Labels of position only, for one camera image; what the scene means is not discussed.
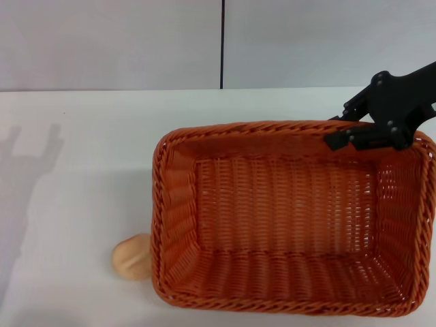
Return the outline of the round tan bread roll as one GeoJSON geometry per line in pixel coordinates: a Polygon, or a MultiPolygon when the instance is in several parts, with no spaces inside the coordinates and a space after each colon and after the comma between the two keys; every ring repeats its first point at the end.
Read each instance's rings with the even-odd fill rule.
{"type": "Polygon", "coordinates": [[[137,234],[120,242],[112,252],[112,268],[115,273],[130,281],[151,278],[151,236],[137,234]]]}

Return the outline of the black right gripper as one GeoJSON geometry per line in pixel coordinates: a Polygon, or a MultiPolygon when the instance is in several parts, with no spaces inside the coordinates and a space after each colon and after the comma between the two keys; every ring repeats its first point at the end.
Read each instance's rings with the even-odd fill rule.
{"type": "Polygon", "coordinates": [[[436,62],[404,76],[380,72],[343,105],[332,121],[360,121],[370,116],[374,124],[348,127],[324,136],[332,151],[352,144],[357,151],[394,148],[403,150],[414,142],[424,122],[436,117],[436,62]]]}

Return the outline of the orange woven plastic basket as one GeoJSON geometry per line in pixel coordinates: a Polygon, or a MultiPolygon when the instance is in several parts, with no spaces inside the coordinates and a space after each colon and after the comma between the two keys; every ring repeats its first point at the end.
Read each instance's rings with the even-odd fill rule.
{"type": "Polygon", "coordinates": [[[331,151],[340,121],[178,129],[153,155],[153,287],[171,305],[397,317],[429,287],[436,144],[331,151]]]}

